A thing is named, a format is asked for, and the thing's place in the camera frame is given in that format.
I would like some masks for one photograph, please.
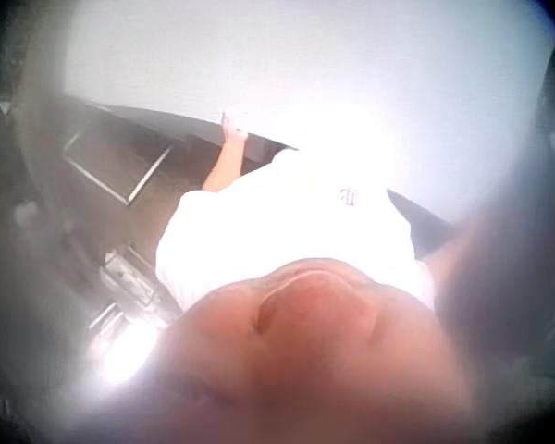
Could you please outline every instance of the person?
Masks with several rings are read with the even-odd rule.
[[[515,247],[555,218],[533,230],[518,217],[499,223],[498,198],[418,262],[378,174],[284,150],[241,177],[247,132],[230,116],[223,129],[216,166],[181,197],[157,251],[157,275],[184,313],[73,442],[478,440],[473,366],[456,327],[496,331],[489,302],[500,298],[488,290],[529,280],[489,268],[534,256],[549,270],[545,241]],[[531,178],[526,195],[540,196],[544,182]],[[555,213],[542,202],[518,214]],[[467,317],[484,303],[494,310]]]

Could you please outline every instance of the bright light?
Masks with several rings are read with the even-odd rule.
[[[128,380],[146,360],[157,339],[158,332],[153,327],[130,324],[107,352],[106,379],[113,384]]]

